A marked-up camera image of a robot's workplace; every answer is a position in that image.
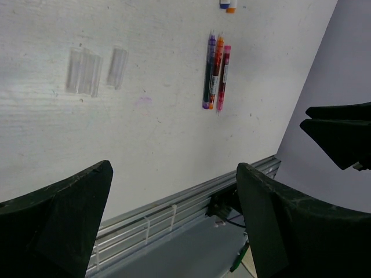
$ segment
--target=orange cap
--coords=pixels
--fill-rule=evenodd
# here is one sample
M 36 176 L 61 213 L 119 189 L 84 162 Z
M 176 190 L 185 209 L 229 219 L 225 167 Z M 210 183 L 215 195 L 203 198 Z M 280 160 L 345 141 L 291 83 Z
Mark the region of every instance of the orange cap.
M 227 9 L 227 13 L 235 13 L 237 8 L 237 0 L 231 0 L 230 6 Z

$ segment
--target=white plastic clip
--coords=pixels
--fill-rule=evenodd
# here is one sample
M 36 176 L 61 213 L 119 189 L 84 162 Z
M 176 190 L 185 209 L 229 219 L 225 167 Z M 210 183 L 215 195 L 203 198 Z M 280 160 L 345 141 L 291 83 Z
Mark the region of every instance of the white plastic clip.
M 148 238 L 150 236 L 151 220 L 149 220 L 147 217 L 144 217 L 144 219 L 147 221 L 147 231 L 146 231 L 146 245 L 147 245 Z
M 174 225 L 175 215 L 176 215 L 176 209 L 177 209 L 176 204 L 173 204 L 173 205 L 172 205 L 172 208 L 173 208 L 173 217 L 172 217 L 172 223 L 171 223 L 171 225 L 170 225 L 170 231 L 173 230 L 173 225 Z

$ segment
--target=white table surface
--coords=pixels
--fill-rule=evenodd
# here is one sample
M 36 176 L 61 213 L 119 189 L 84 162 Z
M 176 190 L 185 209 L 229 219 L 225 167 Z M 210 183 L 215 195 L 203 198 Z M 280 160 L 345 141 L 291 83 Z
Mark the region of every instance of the white table surface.
M 0 202 L 108 159 L 108 219 L 273 155 L 336 2 L 0 0 Z M 201 109 L 211 29 L 232 47 L 220 116 Z M 103 58 L 97 98 L 66 93 L 71 47 Z

